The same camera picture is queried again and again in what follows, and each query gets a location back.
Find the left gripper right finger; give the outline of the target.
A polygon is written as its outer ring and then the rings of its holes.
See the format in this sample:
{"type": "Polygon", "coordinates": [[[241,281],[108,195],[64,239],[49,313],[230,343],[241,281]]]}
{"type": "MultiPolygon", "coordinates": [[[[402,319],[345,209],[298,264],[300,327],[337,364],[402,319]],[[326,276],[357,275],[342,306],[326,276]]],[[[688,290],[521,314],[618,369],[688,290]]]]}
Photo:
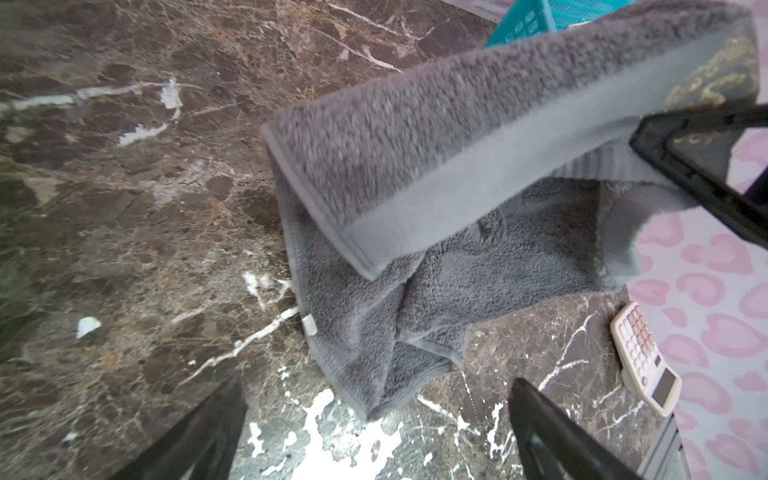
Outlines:
{"type": "Polygon", "coordinates": [[[524,378],[512,383],[509,416],[527,479],[640,479],[524,378]]]}

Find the grey towel gold emblem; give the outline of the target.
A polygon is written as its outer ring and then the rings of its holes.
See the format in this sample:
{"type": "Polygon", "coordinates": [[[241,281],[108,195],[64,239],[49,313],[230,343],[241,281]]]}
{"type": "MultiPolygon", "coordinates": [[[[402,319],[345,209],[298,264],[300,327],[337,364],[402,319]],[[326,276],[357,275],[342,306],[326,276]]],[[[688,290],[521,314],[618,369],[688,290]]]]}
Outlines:
{"type": "Polygon", "coordinates": [[[473,325],[637,276],[642,229],[697,201],[632,133],[753,105],[756,47],[746,6],[639,1],[266,122],[307,343],[358,417],[458,370],[473,325]]]}

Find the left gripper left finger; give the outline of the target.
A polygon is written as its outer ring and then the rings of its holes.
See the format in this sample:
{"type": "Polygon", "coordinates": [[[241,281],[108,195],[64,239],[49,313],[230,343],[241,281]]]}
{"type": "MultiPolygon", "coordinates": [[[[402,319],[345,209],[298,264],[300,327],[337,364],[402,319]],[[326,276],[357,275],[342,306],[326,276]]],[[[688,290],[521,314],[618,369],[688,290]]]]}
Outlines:
{"type": "Polygon", "coordinates": [[[242,381],[229,379],[110,478],[226,480],[247,410],[242,381]]]}

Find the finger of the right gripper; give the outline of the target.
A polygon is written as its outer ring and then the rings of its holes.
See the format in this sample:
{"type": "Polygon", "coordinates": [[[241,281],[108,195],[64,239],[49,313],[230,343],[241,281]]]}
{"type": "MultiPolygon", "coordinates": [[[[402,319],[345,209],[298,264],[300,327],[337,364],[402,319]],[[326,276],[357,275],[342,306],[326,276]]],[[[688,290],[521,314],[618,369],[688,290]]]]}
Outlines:
{"type": "Polygon", "coordinates": [[[744,193],[727,182],[733,145],[745,131],[766,128],[765,104],[731,103],[646,116],[629,145],[732,233],[766,249],[767,172],[744,193]]]}

